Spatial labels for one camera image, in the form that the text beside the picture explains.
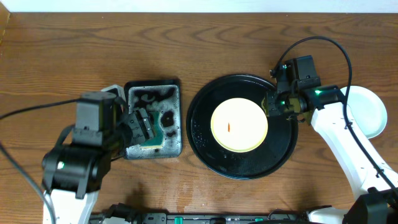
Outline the green and yellow sponge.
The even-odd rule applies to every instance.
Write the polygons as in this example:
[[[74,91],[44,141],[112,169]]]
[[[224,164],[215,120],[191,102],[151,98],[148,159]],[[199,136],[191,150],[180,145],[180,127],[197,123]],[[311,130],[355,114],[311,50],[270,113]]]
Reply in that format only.
[[[155,152],[160,151],[164,146],[164,133],[160,125],[160,113],[150,112],[150,118],[153,126],[154,137],[141,144],[142,149],[153,149]]]

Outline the yellow plate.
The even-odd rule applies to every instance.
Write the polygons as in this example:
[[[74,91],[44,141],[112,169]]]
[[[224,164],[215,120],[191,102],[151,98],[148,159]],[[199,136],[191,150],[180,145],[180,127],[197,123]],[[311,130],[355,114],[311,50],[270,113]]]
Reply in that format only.
[[[262,108],[245,98],[222,102],[210,120],[211,133],[216,142],[237,153],[249,152],[260,146],[267,136],[268,126]]]

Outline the light green plate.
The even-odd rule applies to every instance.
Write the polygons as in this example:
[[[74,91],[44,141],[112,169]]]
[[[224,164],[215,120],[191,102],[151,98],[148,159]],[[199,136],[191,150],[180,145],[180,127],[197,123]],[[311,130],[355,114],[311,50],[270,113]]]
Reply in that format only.
[[[387,110],[371,90],[362,86],[351,86],[348,97],[349,118],[353,118],[363,134],[374,138],[381,134],[387,124]]]

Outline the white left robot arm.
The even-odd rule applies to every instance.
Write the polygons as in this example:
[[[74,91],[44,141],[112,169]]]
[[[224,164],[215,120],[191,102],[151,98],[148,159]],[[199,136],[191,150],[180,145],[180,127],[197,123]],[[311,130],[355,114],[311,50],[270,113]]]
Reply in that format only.
[[[104,91],[86,92],[76,103],[76,122],[59,135],[42,161],[44,223],[88,223],[104,176],[126,148],[154,137],[144,108]]]

